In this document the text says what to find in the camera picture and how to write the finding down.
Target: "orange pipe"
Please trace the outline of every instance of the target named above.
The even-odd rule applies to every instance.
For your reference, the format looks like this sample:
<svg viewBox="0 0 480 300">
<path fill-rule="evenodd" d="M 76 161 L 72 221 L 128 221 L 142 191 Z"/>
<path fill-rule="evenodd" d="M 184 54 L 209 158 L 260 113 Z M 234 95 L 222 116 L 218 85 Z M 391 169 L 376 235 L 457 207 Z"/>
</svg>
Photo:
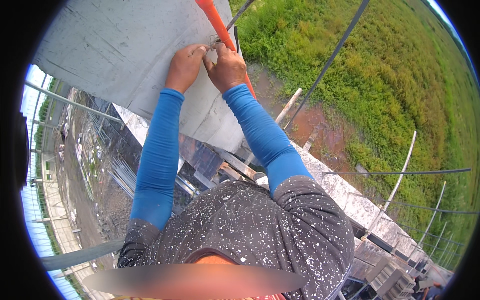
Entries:
<svg viewBox="0 0 480 300">
<path fill-rule="evenodd" d="M 232 51 L 236 52 L 237 49 L 235 48 L 235 45 L 233 44 L 233 41 L 230 38 L 227 28 L 223 24 L 222 18 L 220 18 L 220 15 L 216 10 L 215 5 L 213 5 L 213 0 L 195 0 L 195 2 L 206 14 L 208 20 L 212 24 L 220 40 L 225 44 L 225 46 L 227 46 L 227 48 L 230 48 Z M 247 84 L 247 87 L 252 93 L 253 97 L 256 99 L 257 96 L 253 91 L 252 83 L 250 82 L 250 78 L 248 78 L 247 73 L 245 73 L 245 83 Z"/>
</svg>

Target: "green vegetation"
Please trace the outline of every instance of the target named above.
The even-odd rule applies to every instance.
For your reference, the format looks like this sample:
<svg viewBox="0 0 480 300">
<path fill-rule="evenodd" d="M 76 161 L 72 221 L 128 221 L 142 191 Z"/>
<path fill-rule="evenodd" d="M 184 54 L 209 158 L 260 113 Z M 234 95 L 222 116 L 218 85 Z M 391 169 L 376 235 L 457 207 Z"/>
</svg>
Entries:
<svg viewBox="0 0 480 300">
<path fill-rule="evenodd" d="M 244 58 L 282 80 L 285 97 L 298 87 L 308 90 L 360 2 L 257 0 L 237 21 Z M 232 11 L 243 3 L 231 0 Z M 414 130 L 409 171 L 472 167 L 462 174 L 405 176 L 396 201 L 435 207 L 446 180 L 440 208 L 480 210 L 479 91 L 465 54 L 446 28 L 420 0 L 371 1 L 309 104 L 322 101 L 354 125 L 358 134 L 347 141 L 352 167 L 401 170 Z M 357 177 L 355 186 L 374 189 L 384 199 L 398 178 Z M 390 207 L 400 223 L 421 230 L 432 216 L 427 210 Z M 474 215 L 437 214 L 430 232 L 439 235 L 448 221 L 444 235 L 453 233 L 455 241 L 467 244 L 476 220 Z M 428 237 L 425 242 L 436 241 Z"/>
</svg>

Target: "gray concrete surface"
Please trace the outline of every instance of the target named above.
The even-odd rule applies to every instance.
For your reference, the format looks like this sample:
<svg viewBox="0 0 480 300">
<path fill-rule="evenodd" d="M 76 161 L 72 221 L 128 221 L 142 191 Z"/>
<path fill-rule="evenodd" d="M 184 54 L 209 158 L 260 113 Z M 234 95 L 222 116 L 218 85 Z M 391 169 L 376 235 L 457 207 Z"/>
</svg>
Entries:
<svg viewBox="0 0 480 300">
<path fill-rule="evenodd" d="M 232 18 L 228 1 L 216 0 L 215 6 L 227 24 Z M 193 0 L 70 0 L 45 33 L 33 63 L 149 119 L 174 53 L 191 43 L 210 44 L 215 34 Z M 215 52 L 208 56 L 216 61 Z M 241 128 L 203 66 L 184 95 L 180 132 L 237 150 L 243 139 Z"/>
</svg>

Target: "blue arm sleeve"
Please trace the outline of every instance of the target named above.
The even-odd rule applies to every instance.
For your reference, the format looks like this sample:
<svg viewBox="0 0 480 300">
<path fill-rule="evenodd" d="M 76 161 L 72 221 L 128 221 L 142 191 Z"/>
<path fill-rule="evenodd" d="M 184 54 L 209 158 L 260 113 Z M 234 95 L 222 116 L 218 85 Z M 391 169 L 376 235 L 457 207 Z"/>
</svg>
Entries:
<svg viewBox="0 0 480 300">
<path fill-rule="evenodd" d="M 185 98 L 164 88 L 145 140 L 130 219 L 148 221 L 162 230 L 171 216 L 179 158 L 180 109 Z"/>
<path fill-rule="evenodd" d="M 223 98 L 237 117 L 253 154 L 266 169 L 271 195 L 287 178 L 295 175 L 313 178 L 288 137 L 253 98 L 246 84 L 229 89 Z"/>
</svg>

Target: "puddle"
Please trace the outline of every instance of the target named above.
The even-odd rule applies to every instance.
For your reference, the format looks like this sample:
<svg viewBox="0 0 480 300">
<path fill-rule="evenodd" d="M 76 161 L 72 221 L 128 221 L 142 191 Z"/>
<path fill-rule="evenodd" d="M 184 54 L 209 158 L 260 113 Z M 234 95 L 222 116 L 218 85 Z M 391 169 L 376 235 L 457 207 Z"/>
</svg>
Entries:
<svg viewBox="0 0 480 300">
<path fill-rule="evenodd" d="M 288 99 L 278 99 L 276 97 L 282 83 L 274 77 L 270 77 L 266 70 L 259 72 L 258 76 L 254 75 L 252 77 L 255 77 L 252 82 L 258 102 L 275 118 L 283 109 L 282 103 L 288 101 Z M 295 110 L 296 107 L 293 107 L 288 112 L 289 117 L 286 118 L 291 118 Z M 310 108 L 302 107 L 288 131 L 288 136 L 296 144 L 303 147 L 312 135 L 314 141 L 309 150 L 310 154 L 334 171 L 349 172 L 345 141 L 355 131 L 340 116 L 335 116 L 332 119 L 334 120 L 332 123 L 327 121 L 321 104 Z"/>
</svg>

